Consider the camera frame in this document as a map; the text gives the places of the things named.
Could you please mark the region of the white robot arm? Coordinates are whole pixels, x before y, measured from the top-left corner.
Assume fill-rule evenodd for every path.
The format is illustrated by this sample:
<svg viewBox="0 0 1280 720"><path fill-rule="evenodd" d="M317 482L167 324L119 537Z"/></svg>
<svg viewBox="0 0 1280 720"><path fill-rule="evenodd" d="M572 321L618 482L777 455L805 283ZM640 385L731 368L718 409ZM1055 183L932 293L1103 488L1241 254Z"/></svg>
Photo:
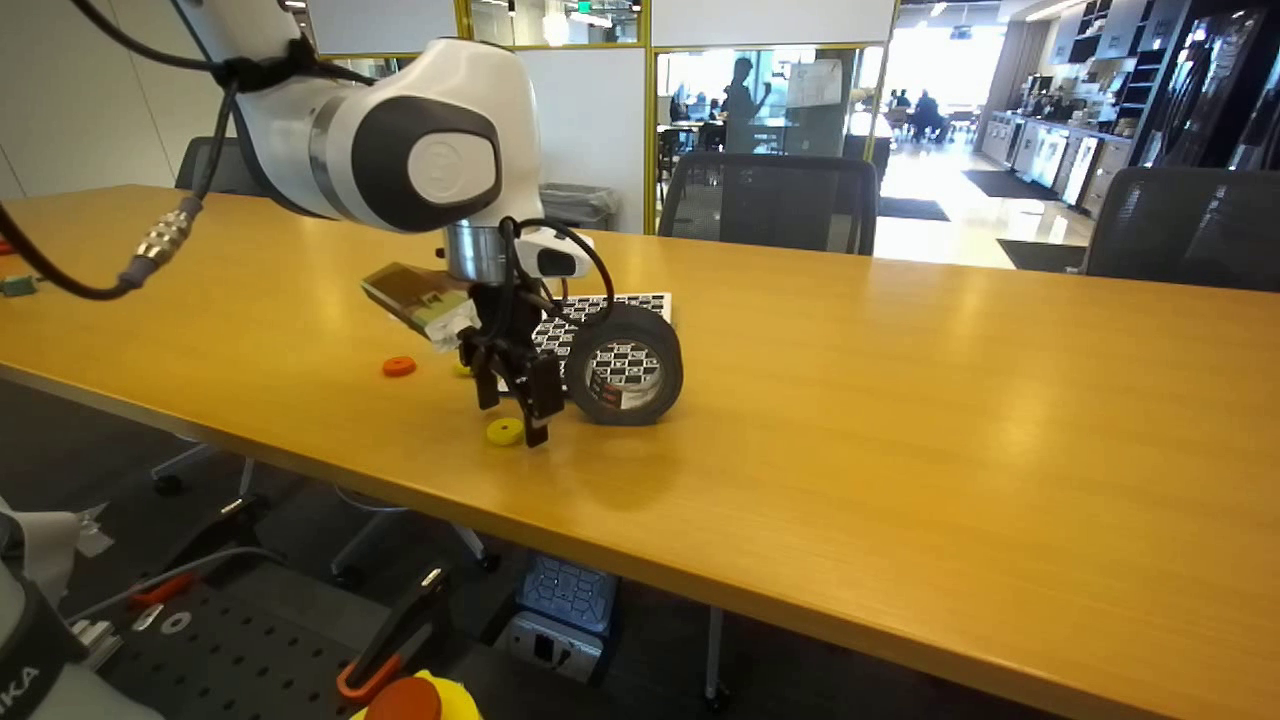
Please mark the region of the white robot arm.
<svg viewBox="0 0 1280 720"><path fill-rule="evenodd" d="M400 74L328 65L287 0L172 0L233 98L236 136L295 214L389 234L440 234L476 321L455 334L476 403L516 402L545 444L558 363L533 345L540 280L572 243L545 225L529 68L508 48L427 39Z"/></svg>

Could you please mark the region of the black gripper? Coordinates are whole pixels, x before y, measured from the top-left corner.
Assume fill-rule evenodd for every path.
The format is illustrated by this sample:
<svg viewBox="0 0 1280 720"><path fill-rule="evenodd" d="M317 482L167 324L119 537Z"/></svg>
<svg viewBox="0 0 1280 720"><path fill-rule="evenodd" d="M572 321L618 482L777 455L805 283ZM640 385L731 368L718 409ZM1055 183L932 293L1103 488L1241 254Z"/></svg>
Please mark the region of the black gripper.
<svg viewBox="0 0 1280 720"><path fill-rule="evenodd" d="M533 345L533 328L554 315L558 306L540 280L470 283L466 298L479 324L458 334L458 362L476 382L476 403L494 409L504 397L516 397L523 444L546 444L546 402L565 402L565 363Z"/></svg>

